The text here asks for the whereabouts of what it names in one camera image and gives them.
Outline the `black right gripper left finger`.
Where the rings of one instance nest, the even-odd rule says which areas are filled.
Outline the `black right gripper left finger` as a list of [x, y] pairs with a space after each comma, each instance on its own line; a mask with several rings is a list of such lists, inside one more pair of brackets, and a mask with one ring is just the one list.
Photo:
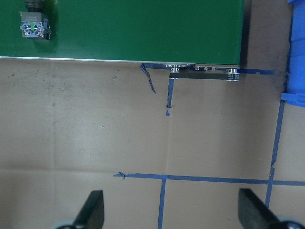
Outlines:
[[102, 229], [104, 225], [104, 198], [102, 190], [92, 191], [75, 218], [74, 229]]

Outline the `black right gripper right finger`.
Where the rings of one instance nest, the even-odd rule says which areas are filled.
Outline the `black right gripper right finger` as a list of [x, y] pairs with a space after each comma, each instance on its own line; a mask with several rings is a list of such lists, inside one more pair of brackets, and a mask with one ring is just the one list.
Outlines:
[[244, 229], [274, 229], [280, 220], [249, 188], [238, 193], [238, 218]]

